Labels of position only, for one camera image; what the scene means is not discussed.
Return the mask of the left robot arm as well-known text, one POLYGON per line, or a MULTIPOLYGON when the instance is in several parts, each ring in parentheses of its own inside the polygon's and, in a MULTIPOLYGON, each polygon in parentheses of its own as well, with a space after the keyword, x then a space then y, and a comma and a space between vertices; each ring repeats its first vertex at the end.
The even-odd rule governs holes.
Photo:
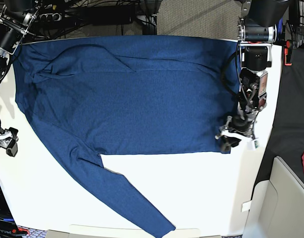
POLYGON ((238 111, 228 116, 215 139, 222 153, 229 153, 241 141, 256 149, 255 123, 266 107, 267 68, 272 66, 271 48, 278 39, 279 23, 290 5, 288 0, 244 0, 238 22, 238 42, 227 65, 234 62, 240 89, 234 92, 225 77, 223 67, 220 80, 238 103, 238 111))

